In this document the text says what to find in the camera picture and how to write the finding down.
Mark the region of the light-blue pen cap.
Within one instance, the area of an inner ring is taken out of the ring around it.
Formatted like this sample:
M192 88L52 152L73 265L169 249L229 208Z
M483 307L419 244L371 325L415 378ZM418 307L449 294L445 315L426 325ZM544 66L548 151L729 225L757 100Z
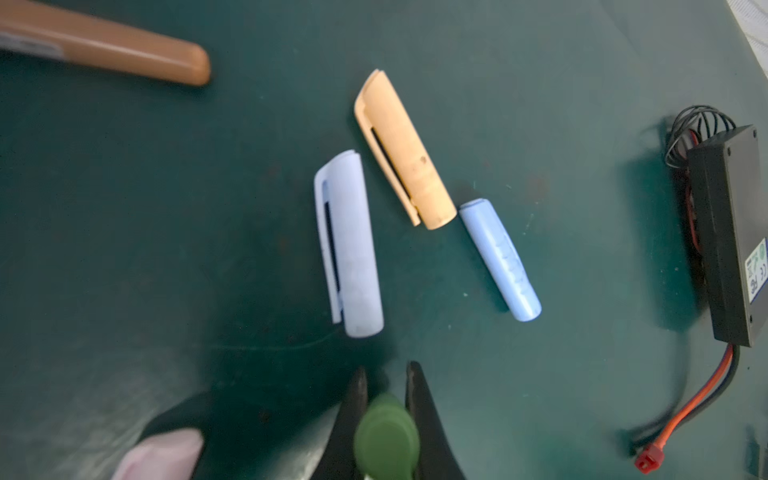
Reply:
M360 155L347 150L314 177L320 249L334 324L351 338L384 328L367 190Z

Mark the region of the dark green pen cap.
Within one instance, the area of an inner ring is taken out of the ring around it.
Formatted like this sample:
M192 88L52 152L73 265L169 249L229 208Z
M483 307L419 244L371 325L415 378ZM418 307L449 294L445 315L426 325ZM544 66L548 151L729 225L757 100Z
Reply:
M411 414L392 394L377 396L361 418L353 438L358 469L366 479L413 479L420 437Z

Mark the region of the blue pen cap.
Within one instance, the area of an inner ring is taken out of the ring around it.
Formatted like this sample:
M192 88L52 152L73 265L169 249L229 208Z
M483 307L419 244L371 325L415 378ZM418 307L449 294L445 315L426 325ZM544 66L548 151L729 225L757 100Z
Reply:
M491 202L469 201L460 206L459 214L511 314L520 322L537 319L541 302Z

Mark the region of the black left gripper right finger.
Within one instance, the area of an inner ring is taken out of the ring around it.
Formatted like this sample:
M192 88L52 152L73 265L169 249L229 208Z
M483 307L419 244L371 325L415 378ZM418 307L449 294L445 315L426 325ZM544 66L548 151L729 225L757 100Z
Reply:
M419 362L408 362L406 377L405 405L415 422L420 439L415 478L464 480L466 476L453 455Z

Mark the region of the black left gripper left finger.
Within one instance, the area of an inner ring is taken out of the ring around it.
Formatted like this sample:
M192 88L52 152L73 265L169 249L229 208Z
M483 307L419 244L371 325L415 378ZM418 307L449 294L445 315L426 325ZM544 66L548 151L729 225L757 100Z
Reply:
M360 367L350 380L324 453L310 477L311 480L360 480L364 478L355 460L354 435L366 413L368 403L367 374L365 369Z

